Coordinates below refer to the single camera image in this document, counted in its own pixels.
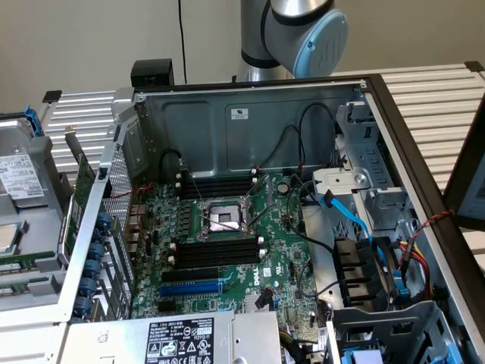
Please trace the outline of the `silver socket cover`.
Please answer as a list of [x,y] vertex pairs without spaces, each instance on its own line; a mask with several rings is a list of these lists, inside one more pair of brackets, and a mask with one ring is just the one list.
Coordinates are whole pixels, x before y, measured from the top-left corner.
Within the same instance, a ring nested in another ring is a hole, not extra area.
[[[255,208],[255,202],[258,196],[266,196],[265,204],[258,211]],[[246,209],[245,224],[247,228],[254,225],[266,212],[274,205],[274,184],[269,174],[265,174],[263,177],[257,178],[252,187],[242,196]]]

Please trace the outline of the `CPU socket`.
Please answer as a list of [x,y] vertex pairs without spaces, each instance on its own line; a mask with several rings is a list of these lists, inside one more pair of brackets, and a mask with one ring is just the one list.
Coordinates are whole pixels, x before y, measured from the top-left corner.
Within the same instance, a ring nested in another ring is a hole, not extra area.
[[[214,221],[232,225],[235,228],[241,228],[243,231],[232,231],[218,224],[212,224],[210,221],[202,219],[200,215],[204,215]],[[196,239],[216,240],[252,236],[254,230],[246,227],[246,217],[246,209],[242,198],[205,200],[203,211],[201,211],[199,203],[200,227],[197,230]]]

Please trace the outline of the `open PC case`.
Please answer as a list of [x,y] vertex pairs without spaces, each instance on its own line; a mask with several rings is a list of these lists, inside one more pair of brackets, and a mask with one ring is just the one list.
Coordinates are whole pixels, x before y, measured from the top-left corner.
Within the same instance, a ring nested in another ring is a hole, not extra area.
[[[380,129],[380,148],[393,163],[412,204],[415,225],[403,233],[369,232],[328,191],[315,192],[313,173],[340,164],[336,150],[338,107],[348,102],[369,105]],[[232,120],[232,108],[247,108],[248,120]],[[333,262],[334,240],[348,237],[372,241],[388,237],[397,265],[389,311],[432,301],[442,310],[465,355],[465,364],[485,364],[485,276],[471,256],[455,213],[447,207],[418,147],[384,82],[376,76],[354,79],[229,84],[174,89],[128,90],[112,104],[114,130],[95,174],[92,189],[70,258],[64,290],[67,323],[126,321],[136,290],[130,252],[130,211],[133,201],[156,184],[178,184],[175,174],[193,177],[283,174],[297,179],[308,197],[301,202],[304,233],[314,244],[312,261],[316,298],[325,309],[325,323],[313,344],[303,344],[280,330],[282,364],[331,364],[327,322],[345,307]],[[99,212],[112,217],[112,229],[100,236]],[[73,316],[74,300],[91,242],[105,245],[91,313]]]

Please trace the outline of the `green motherboard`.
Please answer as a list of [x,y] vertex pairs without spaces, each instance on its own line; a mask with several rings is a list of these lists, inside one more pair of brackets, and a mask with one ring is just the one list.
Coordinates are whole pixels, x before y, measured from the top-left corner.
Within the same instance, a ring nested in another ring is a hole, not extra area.
[[[175,269],[168,262],[175,243],[196,239],[200,227],[200,199],[181,199],[179,184],[156,184],[134,199],[130,211],[130,252],[136,272],[136,290],[130,315],[146,319],[169,315],[233,311],[244,313],[246,295],[258,294],[257,312],[273,312],[280,330],[303,344],[313,344],[325,323],[325,309],[316,298],[312,261],[314,244],[305,236],[301,202],[308,197],[300,182],[283,174],[270,174],[274,205],[250,228],[258,235],[258,264],[212,267],[219,269],[221,291],[213,294],[161,297],[160,288],[200,281],[164,284],[161,274]],[[279,182],[289,192],[277,192]],[[158,303],[175,300],[176,312],[159,312]]]

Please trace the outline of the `blue expansion slot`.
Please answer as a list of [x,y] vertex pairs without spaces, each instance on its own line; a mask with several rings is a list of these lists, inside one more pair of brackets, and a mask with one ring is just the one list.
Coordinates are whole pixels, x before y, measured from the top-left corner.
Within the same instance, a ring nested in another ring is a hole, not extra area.
[[178,297],[219,293],[221,284],[218,281],[200,281],[177,285],[167,285],[160,288],[161,297]]

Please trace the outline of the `silver disk bay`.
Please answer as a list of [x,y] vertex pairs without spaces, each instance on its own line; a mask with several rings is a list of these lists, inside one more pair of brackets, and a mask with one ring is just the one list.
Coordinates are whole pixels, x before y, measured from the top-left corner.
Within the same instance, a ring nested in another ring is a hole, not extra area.
[[399,177],[392,177],[393,163],[380,148],[381,133],[369,105],[348,102],[338,107],[336,136],[339,165],[313,173],[320,198],[330,191],[369,232],[412,232],[415,220],[408,193]]

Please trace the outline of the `black plastic fan shroud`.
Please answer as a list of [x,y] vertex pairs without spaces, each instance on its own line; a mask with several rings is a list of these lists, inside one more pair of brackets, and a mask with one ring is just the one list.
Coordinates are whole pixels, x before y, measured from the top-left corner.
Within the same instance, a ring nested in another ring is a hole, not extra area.
[[348,237],[334,240],[333,262],[343,304],[365,312],[391,309],[395,290],[392,273],[397,260],[388,237],[354,241]]

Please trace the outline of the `black box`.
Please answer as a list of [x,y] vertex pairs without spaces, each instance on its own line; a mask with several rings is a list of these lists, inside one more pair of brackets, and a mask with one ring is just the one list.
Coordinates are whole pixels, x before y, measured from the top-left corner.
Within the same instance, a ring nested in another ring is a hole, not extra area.
[[132,66],[130,80],[132,87],[173,86],[174,71],[172,59],[137,60]]

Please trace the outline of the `blue expansion card clip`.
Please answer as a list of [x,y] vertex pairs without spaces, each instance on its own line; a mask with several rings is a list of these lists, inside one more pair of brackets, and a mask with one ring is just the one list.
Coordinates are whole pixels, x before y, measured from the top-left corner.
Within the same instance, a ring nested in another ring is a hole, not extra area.
[[77,296],[74,300],[73,316],[84,318],[91,313],[92,300],[88,297]]
[[97,291],[97,281],[91,278],[81,278],[78,291],[79,295],[91,299]]
[[95,220],[95,229],[100,236],[107,236],[112,229],[112,217],[108,212],[99,212]]
[[95,259],[87,259],[83,267],[83,277],[97,281],[99,279],[102,265]]
[[87,258],[90,260],[96,260],[101,262],[105,255],[105,245],[99,241],[93,241],[90,243],[87,253]]

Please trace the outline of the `grey parts rack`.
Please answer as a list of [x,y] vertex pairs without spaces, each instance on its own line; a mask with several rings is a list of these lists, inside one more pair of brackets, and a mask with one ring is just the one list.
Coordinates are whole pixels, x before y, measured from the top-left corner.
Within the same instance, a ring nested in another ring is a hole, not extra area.
[[[3,114],[25,117],[23,113]],[[52,141],[47,136],[34,136],[28,154],[39,168],[47,206],[18,209],[11,198],[0,195],[0,225],[19,223],[20,229],[13,249],[0,256],[53,252],[58,254],[58,238],[65,210],[73,193],[67,176],[58,172],[52,157]],[[29,309],[58,301],[64,282],[65,268],[56,271],[25,271],[0,275],[0,283],[28,283],[30,294],[0,299],[0,312]]]

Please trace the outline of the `silver power supply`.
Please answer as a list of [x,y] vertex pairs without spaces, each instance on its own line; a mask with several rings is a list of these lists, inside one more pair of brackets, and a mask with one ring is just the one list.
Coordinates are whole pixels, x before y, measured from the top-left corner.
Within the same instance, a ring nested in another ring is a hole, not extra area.
[[273,312],[72,325],[60,364],[282,364]]

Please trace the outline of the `dark grey disk bay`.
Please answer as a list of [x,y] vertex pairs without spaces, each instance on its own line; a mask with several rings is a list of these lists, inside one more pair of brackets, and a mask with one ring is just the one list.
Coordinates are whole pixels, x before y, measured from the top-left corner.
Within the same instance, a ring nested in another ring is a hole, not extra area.
[[465,364],[446,317],[432,301],[385,312],[338,309],[327,322],[331,364],[341,364],[346,350],[379,350],[383,364],[441,364],[450,342]]

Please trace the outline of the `silver hard disk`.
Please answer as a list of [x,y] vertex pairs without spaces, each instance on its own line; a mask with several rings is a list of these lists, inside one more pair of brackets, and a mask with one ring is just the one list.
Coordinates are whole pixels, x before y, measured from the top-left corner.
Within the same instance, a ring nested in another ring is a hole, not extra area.
[[18,209],[48,205],[39,168],[28,154],[34,136],[26,117],[0,115],[0,195]]

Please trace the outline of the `dark framed panel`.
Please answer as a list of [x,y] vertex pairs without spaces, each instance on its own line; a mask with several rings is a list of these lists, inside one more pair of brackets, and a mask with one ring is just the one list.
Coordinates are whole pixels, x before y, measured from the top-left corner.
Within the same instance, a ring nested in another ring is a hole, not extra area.
[[477,111],[444,192],[485,275],[485,109]]

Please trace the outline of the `silver CPU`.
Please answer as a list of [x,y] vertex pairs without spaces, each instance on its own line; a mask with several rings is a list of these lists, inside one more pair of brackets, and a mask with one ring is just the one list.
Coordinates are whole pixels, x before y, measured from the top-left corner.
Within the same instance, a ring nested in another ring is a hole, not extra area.
[[13,249],[19,229],[19,223],[0,225],[0,254],[8,253]]

